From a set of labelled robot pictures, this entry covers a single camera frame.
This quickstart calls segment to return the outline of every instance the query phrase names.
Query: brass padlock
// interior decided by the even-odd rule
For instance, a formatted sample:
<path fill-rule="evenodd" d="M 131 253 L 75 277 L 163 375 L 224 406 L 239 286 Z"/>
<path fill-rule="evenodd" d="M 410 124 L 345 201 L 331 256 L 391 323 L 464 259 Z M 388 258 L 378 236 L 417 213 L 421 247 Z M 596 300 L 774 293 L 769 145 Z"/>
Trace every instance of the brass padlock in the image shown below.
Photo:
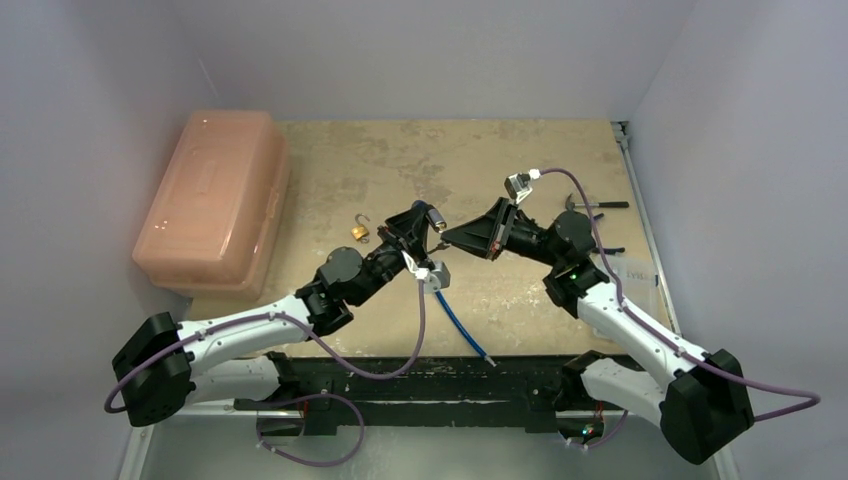
<path fill-rule="evenodd" d="M 366 227 L 362 224 L 362 222 L 359 221 L 359 217 L 362 217 L 369 222 L 371 221 L 371 219 L 366 217 L 365 215 L 357 213 L 356 216 L 353 217 L 353 219 L 356 221 L 356 226 L 350 230 L 350 234 L 353 235 L 353 239 L 357 242 L 368 243 L 368 235 L 370 235 L 371 232 L 368 231 L 368 227 Z"/>

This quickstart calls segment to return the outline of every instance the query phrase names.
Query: cable clip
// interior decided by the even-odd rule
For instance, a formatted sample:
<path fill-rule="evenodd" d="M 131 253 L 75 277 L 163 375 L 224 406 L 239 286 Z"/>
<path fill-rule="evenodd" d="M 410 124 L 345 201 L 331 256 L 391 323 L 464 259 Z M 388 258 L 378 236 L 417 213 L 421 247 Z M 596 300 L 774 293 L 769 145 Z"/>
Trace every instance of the cable clip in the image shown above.
<path fill-rule="evenodd" d="M 416 280 L 427 280 L 427 277 L 430 275 L 430 269 L 421 268 L 415 263 L 415 259 L 412 258 L 408 253 L 401 250 L 401 255 L 403 255 L 403 260 L 406 262 L 406 269 L 409 270 L 409 273 L 415 277 Z"/>

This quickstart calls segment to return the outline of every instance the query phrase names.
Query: blue cable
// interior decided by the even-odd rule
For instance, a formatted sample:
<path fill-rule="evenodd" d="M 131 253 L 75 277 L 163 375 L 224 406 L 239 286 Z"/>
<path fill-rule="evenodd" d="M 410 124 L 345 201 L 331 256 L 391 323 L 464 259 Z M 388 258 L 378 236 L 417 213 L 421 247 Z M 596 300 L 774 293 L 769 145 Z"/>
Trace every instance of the blue cable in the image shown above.
<path fill-rule="evenodd" d="M 468 333 L 468 330 L 466 330 L 465 327 L 462 326 L 462 323 L 459 321 L 459 319 L 456 318 L 456 314 L 454 314 L 453 310 L 451 310 L 450 305 L 448 305 L 448 301 L 445 300 L 445 296 L 442 295 L 442 292 L 436 292 L 436 298 L 439 300 L 439 303 L 442 305 L 442 308 L 445 310 L 445 313 L 447 313 L 448 317 L 450 317 L 451 322 L 456 325 L 456 328 L 457 330 L 459 330 L 459 333 L 462 334 L 462 336 L 465 337 L 465 340 L 468 341 L 468 344 L 471 345 L 471 348 L 473 348 L 474 351 L 476 351 L 477 354 L 480 355 L 481 358 L 483 358 L 483 360 L 489 362 L 493 367 L 496 366 L 497 364 L 495 364 L 495 361 L 492 360 L 492 357 L 490 357 L 489 354 L 486 353 L 485 350 L 483 350 L 483 347 L 481 347 L 477 342 L 474 341 L 474 338 L 471 337 L 471 334 Z"/>

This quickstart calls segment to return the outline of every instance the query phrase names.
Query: black tool handle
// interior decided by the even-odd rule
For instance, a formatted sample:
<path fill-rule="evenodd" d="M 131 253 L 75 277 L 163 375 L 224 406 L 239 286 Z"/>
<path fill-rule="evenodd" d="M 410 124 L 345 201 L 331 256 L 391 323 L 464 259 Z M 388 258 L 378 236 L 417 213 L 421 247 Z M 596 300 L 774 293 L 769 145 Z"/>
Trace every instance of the black tool handle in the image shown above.
<path fill-rule="evenodd" d="M 607 255 L 615 255 L 617 253 L 624 253 L 624 251 L 625 251 L 624 247 L 605 248 L 604 249 L 604 253 L 607 254 Z M 593 248 L 592 253 L 598 253 L 598 247 Z"/>
<path fill-rule="evenodd" d="M 630 202 L 598 202 L 601 208 L 630 208 Z"/>

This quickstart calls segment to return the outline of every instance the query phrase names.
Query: orange plastic container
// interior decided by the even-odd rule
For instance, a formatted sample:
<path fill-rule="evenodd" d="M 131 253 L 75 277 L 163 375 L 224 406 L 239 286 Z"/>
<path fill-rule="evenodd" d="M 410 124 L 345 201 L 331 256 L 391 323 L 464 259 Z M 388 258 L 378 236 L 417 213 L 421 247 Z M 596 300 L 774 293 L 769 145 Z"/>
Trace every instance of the orange plastic container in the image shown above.
<path fill-rule="evenodd" d="M 154 285 L 259 297 L 289 177 L 286 147 L 266 112 L 191 116 L 133 250 Z"/>

